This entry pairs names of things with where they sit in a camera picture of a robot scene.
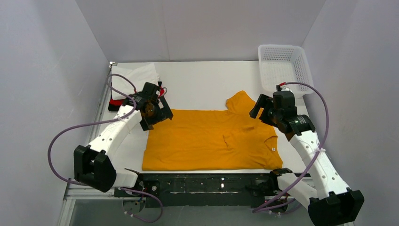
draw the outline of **robotic arm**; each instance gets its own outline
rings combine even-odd
[[[104,131],[87,146],[79,145],[73,153],[75,180],[102,192],[112,187],[134,187],[137,173],[124,168],[114,168],[112,159],[126,135],[136,124],[144,131],[173,114],[165,98],[160,96],[160,87],[146,82],[143,90],[129,95],[136,101],[136,111],[128,117],[120,117],[134,108],[131,100],[125,99],[117,112],[118,121],[109,124]]]
[[[291,90],[277,86],[273,97],[261,94],[250,116],[256,118],[260,108],[263,112],[259,119],[284,133],[303,162],[309,165],[319,151],[319,140],[309,117],[297,114]],[[360,191],[352,191],[339,176],[324,149],[319,151],[309,173],[316,189],[300,181],[289,194],[308,210],[312,222],[316,226],[335,226],[354,221],[364,197]],[[280,190],[288,188],[297,179],[287,168],[274,170],[271,174]]]

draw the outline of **white table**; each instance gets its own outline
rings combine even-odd
[[[119,67],[136,69],[147,63],[119,63]],[[218,61],[218,62],[160,62],[155,63],[162,86],[167,87],[165,95],[171,109],[186,110],[226,110],[226,99],[240,90],[257,100],[262,89],[257,61]],[[102,120],[115,116],[104,106]],[[298,114],[308,114],[302,98],[296,100]],[[276,129],[277,149],[283,160],[283,167],[293,172],[302,172],[305,165],[299,154]],[[266,169],[239,170],[198,170],[198,171],[142,171],[143,155],[147,144],[148,131],[140,125],[133,128],[117,150],[112,164],[144,173],[264,173]]]

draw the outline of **laundry basket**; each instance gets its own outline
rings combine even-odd
[[[261,45],[258,55],[262,87],[267,92],[275,92],[276,85],[285,81],[303,82],[313,86],[303,48],[290,45]],[[289,88],[296,98],[313,92],[302,85],[289,85]]]

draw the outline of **orange cloth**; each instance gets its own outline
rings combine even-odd
[[[226,111],[173,110],[173,119],[148,135],[143,170],[238,170],[282,167],[272,126],[249,117],[255,106],[244,91]]]

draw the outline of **orange shirt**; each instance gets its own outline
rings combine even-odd
[[[173,110],[173,119],[154,125],[143,170],[277,169],[277,135],[249,117],[255,106],[244,91],[226,101],[226,111]]]

